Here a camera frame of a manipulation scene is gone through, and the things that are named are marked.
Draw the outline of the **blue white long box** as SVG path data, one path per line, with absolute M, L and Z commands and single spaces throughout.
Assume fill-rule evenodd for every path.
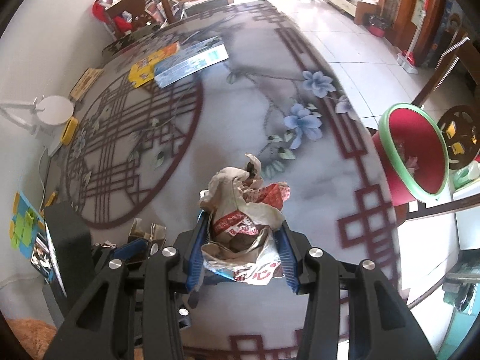
M 221 37 L 211 37 L 180 49 L 154 66 L 154 81 L 161 89 L 229 58 Z

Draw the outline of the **red white broom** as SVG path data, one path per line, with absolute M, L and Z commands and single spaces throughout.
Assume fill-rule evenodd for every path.
M 416 26 L 416 30 L 408 46 L 408 49 L 402 50 L 400 51 L 400 53 L 397 54 L 397 63 L 408 74 L 416 75 L 418 73 L 413 51 L 422 31 L 422 26 L 427 14 L 429 2 L 430 0 L 416 0 L 416 5 L 411 19 L 411 22 Z

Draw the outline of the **red green trash bin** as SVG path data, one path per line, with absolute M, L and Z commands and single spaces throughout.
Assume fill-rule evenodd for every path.
M 436 199 L 448 181 L 448 150 L 433 119 L 408 103 L 388 108 L 373 135 L 393 206 Z

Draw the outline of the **yellow orange drink box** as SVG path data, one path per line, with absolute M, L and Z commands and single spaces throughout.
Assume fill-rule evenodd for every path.
M 128 73 L 128 81 L 130 84 L 134 88 L 138 88 L 153 80 L 155 65 L 175 55 L 180 48 L 180 43 L 176 41 L 147 55 L 146 57 L 137 61 L 137 63 L 134 63 Z

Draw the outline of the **small red floor bin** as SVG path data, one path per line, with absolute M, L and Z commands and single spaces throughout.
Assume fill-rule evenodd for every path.
M 381 16 L 368 14 L 366 17 L 367 30 L 377 38 L 384 38 L 389 22 Z

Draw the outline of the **floral seat cushion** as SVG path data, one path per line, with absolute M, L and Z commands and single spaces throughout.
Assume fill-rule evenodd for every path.
M 103 59 L 108 59 L 110 57 L 113 57 L 114 55 L 118 54 L 120 51 L 125 50 L 128 47 L 131 47 L 131 45 L 138 43 L 142 39 L 147 38 L 152 34 L 155 34 L 158 30 L 160 30 L 160 25 L 154 24 L 154 25 L 140 28 L 139 30 L 132 32 L 130 34 L 124 35 L 120 39 L 113 41 L 110 45 L 106 46 L 102 50 L 101 55 Z

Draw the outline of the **red bag on chair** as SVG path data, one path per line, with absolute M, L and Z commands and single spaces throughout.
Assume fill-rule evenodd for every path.
M 91 11 L 93 16 L 101 21 L 114 39 L 132 33 L 132 21 L 124 18 L 125 10 L 119 4 L 123 0 L 95 0 Z

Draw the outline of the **gold patterned flat box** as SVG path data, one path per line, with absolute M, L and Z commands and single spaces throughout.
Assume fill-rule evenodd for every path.
M 87 68 L 80 79 L 73 86 L 69 97 L 72 101 L 80 102 L 95 81 L 103 74 L 102 68 Z

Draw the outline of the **white desk lamp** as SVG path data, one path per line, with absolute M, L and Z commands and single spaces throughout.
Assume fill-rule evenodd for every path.
M 36 97 L 31 102 L 1 100 L 1 116 L 40 141 L 49 157 L 62 146 L 64 125 L 73 114 L 73 102 L 59 95 Z

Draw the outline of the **blue green toy board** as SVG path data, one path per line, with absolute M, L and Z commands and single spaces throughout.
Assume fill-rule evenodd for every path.
M 47 242 L 45 220 L 21 191 L 16 193 L 13 200 L 9 238 L 10 246 L 27 259 L 31 258 L 38 238 L 43 243 Z

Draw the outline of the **dark wooden chair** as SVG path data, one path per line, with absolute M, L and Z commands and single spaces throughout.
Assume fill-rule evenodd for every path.
M 123 0 L 119 6 L 123 11 L 132 15 L 133 32 L 145 27 L 149 21 L 155 22 L 154 17 L 146 11 L 147 0 Z M 160 0 L 168 24 L 177 22 L 169 0 Z
M 450 169 L 479 155 L 479 45 L 460 32 L 439 57 L 433 75 L 412 101 L 438 119 Z

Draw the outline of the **red white paper bag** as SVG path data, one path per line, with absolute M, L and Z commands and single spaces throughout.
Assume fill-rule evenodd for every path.
M 219 170 L 200 193 L 199 206 L 210 220 L 203 266 L 228 281 L 266 285 L 281 272 L 274 233 L 285 221 L 290 186 L 265 184 L 261 161 L 246 156 L 246 166 Z

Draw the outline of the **dark wooden chair right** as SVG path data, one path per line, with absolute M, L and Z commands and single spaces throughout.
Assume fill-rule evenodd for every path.
M 460 32 L 439 57 L 433 75 L 412 101 L 438 119 L 450 169 L 479 155 L 479 45 Z

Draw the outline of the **dark wooden chair left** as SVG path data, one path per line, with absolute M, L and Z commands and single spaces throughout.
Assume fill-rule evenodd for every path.
M 145 27 L 149 21 L 155 22 L 154 17 L 146 11 L 147 0 L 123 0 L 119 6 L 123 11 L 132 15 L 133 32 Z M 177 22 L 169 0 L 160 0 L 168 24 Z

